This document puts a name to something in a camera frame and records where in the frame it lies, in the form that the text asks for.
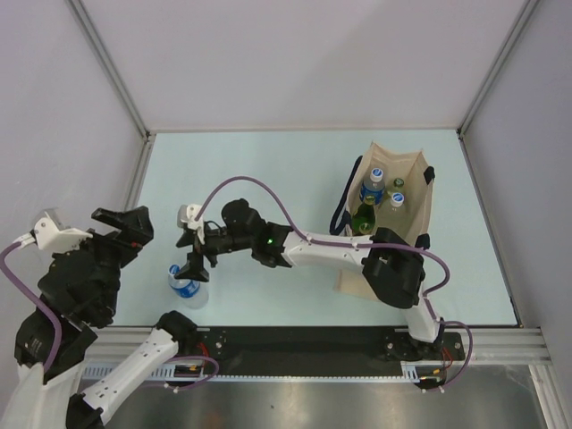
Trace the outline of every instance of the white wall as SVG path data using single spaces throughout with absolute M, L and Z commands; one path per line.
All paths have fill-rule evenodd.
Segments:
M 530 326 L 572 403 L 572 3 L 540 9 L 471 125 L 467 145 Z
M 86 0 L 152 129 L 457 128 L 524 0 Z
M 64 0 L 2 2 L 0 248 L 59 206 L 88 226 L 98 206 L 121 209 L 141 142 Z M 8 265 L 36 288 L 47 255 Z M 33 306 L 0 274 L 0 410 L 16 384 L 14 335 Z

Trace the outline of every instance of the green bottle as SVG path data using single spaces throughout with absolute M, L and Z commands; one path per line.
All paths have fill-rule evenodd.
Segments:
M 351 230 L 355 236 L 368 235 L 375 227 L 375 195 L 366 195 L 364 202 L 359 205 L 351 216 Z

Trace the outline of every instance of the light blue table surface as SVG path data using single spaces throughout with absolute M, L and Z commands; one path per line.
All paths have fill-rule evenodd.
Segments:
M 451 281 L 432 295 L 445 319 L 514 325 L 516 318 L 454 130 L 268 131 L 158 134 L 139 204 L 149 207 L 155 239 L 122 273 L 115 325 L 151 325 L 171 309 L 201 325 L 403 325 L 401 312 L 382 302 L 334 291 L 327 267 L 267 268 L 249 251 L 219 257 L 211 269 L 208 304 L 182 305 L 167 285 L 167 268 L 185 262 L 176 226 L 182 204 L 203 204 L 224 179 L 258 178 L 282 199 L 298 227 L 327 233 L 357 156 L 374 140 L 396 152 L 423 149 L 435 168 L 431 251 L 450 267 Z M 227 202 L 245 198 L 263 218 L 286 223 L 253 183 L 223 189 L 206 211 L 222 223 Z M 425 287 L 442 269 L 425 260 Z

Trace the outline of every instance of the canvas bag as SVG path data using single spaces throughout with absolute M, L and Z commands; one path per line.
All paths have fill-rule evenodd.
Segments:
M 410 246 L 429 249 L 431 243 L 427 230 L 431 217 L 434 168 L 427 163 L 421 150 L 396 154 L 375 142 L 372 142 L 367 152 L 354 164 L 340 203 L 330 222 L 330 234 L 340 235 L 344 232 L 346 236 L 352 235 L 351 214 L 355 213 L 361 204 L 359 200 L 361 183 L 375 167 L 383 170 L 386 186 L 390 186 L 398 177 L 405 181 L 403 194 L 405 195 L 404 204 L 407 205 L 408 232 L 405 237 L 401 238 Z M 383 219 L 378 216 L 374 231 L 380 226 L 383 226 Z M 340 271 L 336 290 L 361 298 L 378 300 L 361 273 Z

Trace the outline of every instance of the plastic bottle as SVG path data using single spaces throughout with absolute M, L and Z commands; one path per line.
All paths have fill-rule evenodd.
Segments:
M 402 194 L 404 187 L 405 187 L 405 181 L 400 177 L 398 177 L 393 181 L 393 183 L 390 186 L 385 188 L 384 198 L 390 199 L 391 195 L 393 195 L 395 192 L 399 192 Z
M 389 228 L 401 238 L 406 235 L 404 231 L 405 225 L 405 196 L 400 192 L 394 192 L 391 198 L 382 204 L 382 208 L 377 214 L 379 225 L 383 228 Z
M 169 267 L 169 286 L 174 292 L 183 299 L 185 305 L 189 308 L 202 308 L 208 302 L 208 288 L 195 280 L 175 279 L 181 268 L 178 265 Z
M 383 180 L 383 170 L 381 168 L 374 168 L 369 176 L 366 176 L 361 183 L 359 199 L 362 202 L 373 199 L 374 206 L 378 206 L 382 203 L 384 190 L 385 181 Z
M 366 197 L 366 200 L 359 205 L 351 216 L 351 230 L 353 235 L 368 235 L 374 231 L 375 209 L 374 199 Z

